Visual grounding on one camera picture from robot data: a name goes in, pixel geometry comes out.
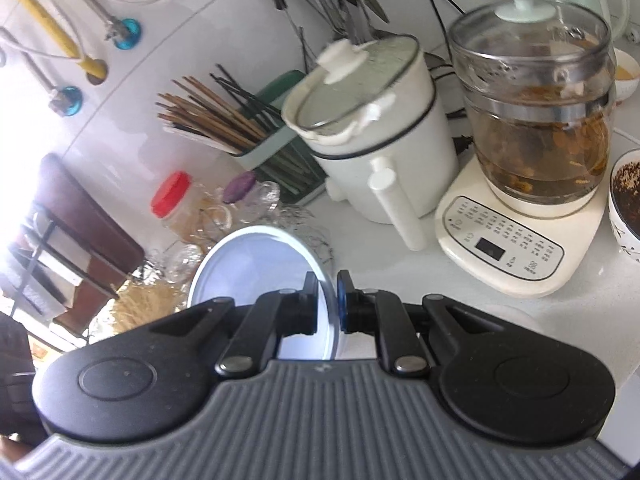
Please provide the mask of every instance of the wall outlet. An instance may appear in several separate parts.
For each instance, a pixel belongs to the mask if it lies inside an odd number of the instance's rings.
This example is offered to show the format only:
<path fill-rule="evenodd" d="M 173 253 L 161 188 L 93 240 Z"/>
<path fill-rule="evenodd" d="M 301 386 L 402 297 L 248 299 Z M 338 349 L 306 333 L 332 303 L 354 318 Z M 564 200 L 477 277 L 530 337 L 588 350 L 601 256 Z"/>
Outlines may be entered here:
<path fill-rule="evenodd" d="M 626 40 L 630 41 L 631 43 L 640 43 L 640 30 L 638 30 L 636 27 L 631 26 L 626 30 Z"/>

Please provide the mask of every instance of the metal rivet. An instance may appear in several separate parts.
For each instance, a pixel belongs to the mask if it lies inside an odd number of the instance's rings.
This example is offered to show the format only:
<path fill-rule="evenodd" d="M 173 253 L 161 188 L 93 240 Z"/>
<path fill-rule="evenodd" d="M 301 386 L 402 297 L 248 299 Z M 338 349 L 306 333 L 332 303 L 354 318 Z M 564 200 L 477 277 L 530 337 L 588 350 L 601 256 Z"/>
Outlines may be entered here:
<path fill-rule="evenodd" d="M 252 359 L 246 355 L 233 355 L 226 357 L 220 363 L 220 369 L 231 374 L 245 372 L 254 364 Z"/>
<path fill-rule="evenodd" d="M 405 355 L 396 359 L 396 371 L 401 374 L 421 372 L 427 367 L 427 361 L 417 355 Z"/>

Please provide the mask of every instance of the white bowl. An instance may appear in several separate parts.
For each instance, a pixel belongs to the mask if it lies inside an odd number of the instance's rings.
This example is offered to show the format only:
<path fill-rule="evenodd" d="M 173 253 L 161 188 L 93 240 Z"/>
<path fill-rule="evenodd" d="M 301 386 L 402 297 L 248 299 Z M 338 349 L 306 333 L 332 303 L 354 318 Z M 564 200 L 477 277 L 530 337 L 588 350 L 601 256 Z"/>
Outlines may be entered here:
<path fill-rule="evenodd" d="M 628 162 L 640 162 L 640 148 L 626 152 L 613 165 L 611 177 L 609 179 L 609 221 L 611 222 L 611 230 L 616 237 L 618 245 L 625 254 L 628 254 L 636 262 L 640 263 L 640 233 L 635 233 L 626 224 L 618 206 L 613 199 L 613 179 L 616 173 Z"/>
<path fill-rule="evenodd" d="M 640 82 L 640 64 L 626 52 L 618 48 L 614 50 L 616 51 L 616 62 L 618 66 L 627 70 L 634 77 L 629 80 L 616 79 L 616 101 L 621 103 L 631 97 L 633 92 L 636 91 L 636 88 L 638 88 L 638 82 Z"/>

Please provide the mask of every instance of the digital display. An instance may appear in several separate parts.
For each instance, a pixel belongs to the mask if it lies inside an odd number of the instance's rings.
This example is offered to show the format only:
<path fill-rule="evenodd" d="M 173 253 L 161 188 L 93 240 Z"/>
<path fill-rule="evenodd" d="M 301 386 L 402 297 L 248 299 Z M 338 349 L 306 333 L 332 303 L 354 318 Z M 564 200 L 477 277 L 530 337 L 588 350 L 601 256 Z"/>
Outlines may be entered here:
<path fill-rule="evenodd" d="M 504 254 L 504 249 L 501 249 L 495 244 L 492 244 L 489 240 L 480 238 L 476 244 L 476 249 L 480 249 L 484 254 L 491 256 L 494 260 L 499 261 Z"/>

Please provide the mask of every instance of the kitchen counter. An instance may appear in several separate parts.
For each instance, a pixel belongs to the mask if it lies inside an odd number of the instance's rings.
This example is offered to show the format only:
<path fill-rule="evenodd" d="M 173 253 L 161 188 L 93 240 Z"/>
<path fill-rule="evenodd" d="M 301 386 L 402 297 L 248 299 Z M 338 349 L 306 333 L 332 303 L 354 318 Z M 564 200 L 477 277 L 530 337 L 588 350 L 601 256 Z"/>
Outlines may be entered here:
<path fill-rule="evenodd" d="M 640 147 L 640 140 L 634 142 L 635 135 L 629 133 L 634 125 L 640 139 L 640 92 L 618 110 L 616 126 L 625 127 L 626 135 L 613 135 L 612 160 Z M 481 310 L 489 305 L 517 307 L 533 316 L 546 335 L 599 357 L 617 387 L 640 365 L 640 264 L 619 250 L 607 211 L 584 260 L 564 287 L 544 298 L 517 300 L 476 280 L 445 256 L 436 240 L 433 213 L 422 219 L 428 248 L 414 253 L 392 226 L 367 221 L 348 202 L 332 202 L 324 194 L 309 209 L 329 229 L 335 271 L 347 269 L 357 288 L 389 290 L 412 303 L 437 292 Z M 372 355 L 372 337 L 362 334 L 344 336 L 338 347 L 340 358 Z"/>

